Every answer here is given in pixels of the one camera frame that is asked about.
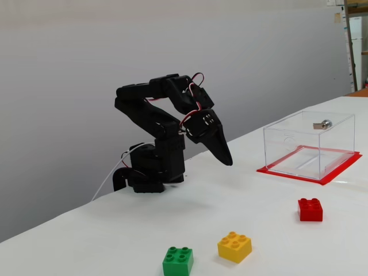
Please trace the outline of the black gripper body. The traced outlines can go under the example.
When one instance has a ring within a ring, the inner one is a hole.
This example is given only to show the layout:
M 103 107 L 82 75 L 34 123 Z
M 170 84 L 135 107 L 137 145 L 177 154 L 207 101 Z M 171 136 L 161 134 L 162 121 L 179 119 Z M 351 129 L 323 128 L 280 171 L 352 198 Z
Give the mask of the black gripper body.
M 187 137 L 198 143 L 219 143 L 221 122 L 213 109 L 204 109 L 194 113 L 183 123 Z

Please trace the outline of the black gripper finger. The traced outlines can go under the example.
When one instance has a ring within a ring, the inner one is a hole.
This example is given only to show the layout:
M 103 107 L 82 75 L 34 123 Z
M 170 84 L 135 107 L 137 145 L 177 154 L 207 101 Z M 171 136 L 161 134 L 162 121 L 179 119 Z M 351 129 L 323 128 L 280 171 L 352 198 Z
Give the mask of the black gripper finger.
M 202 138 L 202 144 L 217 158 L 219 142 L 217 140 L 218 129 L 211 133 L 207 133 Z
M 223 126 L 221 124 L 218 125 L 217 140 L 218 140 L 218 154 L 217 154 L 218 160 L 226 166 L 231 166 L 232 155 L 228 148 L 228 144 L 224 136 Z

